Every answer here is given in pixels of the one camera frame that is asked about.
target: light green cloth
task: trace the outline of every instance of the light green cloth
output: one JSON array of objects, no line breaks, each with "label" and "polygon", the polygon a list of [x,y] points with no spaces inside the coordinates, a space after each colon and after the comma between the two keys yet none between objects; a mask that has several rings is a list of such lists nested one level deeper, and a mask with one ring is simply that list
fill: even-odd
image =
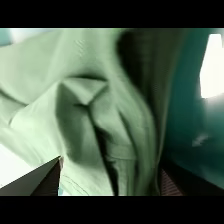
[{"label": "light green cloth", "polygon": [[[145,37],[135,41],[139,59],[146,58],[141,85],[132,84],[118,53],[128,32]],[[64,29],[0,48],[0,142],[32,166],[63,156],[61,186],[71,195],[157,194],[172,71],[185,33]]]}]

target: wrinkled fabric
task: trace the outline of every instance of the wrinkled fabric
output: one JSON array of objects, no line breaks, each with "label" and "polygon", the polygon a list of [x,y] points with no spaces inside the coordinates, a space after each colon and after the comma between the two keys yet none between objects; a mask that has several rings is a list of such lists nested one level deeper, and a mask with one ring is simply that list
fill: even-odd
[{"label": "wrinkled fabric", "polygon": [[0,48],[0,142],[64,157],[70,195],[156,195],[186,29],[64,29]]}]

